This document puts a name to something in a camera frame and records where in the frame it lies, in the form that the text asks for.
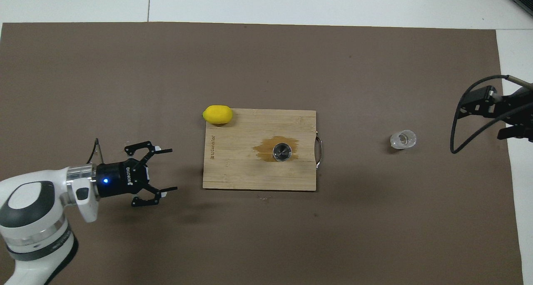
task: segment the cutting board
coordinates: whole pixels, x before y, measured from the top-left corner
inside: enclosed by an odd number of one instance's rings
[[[316,190],[316,111],[232,109],[227,124],[206,124],[204,188]],[[278,161],[273,149],[291,147]]]

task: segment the cutting board handle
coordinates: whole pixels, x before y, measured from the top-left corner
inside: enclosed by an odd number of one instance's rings
[[[316,131],[316,140],[315,140],[315,142],[316,141],[318,141],[318,148],[320,150],[320,158],[318,158],[318,160],[316,161],[316,169],[318,169],[318,166],[320,165],[320,162],[322,161],[322,139],[320,139],[320,137],[318,137],[318,131]]]

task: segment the brown mat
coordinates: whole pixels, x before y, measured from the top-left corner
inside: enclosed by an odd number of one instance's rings
[[[491,30],[5,23],[0,177],[82,164],[95,137],[106,162],[146,139],[174,149],[149,162],[154,186],[179,186],[160,206],[105,198],[92,224],[67,210],[80,249],[53,284],[519,284],[498,126],[448,151],[463,90],[497,73]],[[202,189],[211,104],[316,110],[318,191]],[[418,143],[394,152],[404,129]]]

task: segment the clear glass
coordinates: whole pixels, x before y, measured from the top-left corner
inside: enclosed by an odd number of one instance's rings
[[[391,136],[391,147],[403,150],[416,144],[416,134],[411,130],[404,130],[394,133]]]

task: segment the yellow lemon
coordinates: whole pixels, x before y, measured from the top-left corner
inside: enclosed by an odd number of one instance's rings
[[[211,105],[204,113],[204,119],[211,124],[226,124],[233,118],[233,111],[226,105]]]

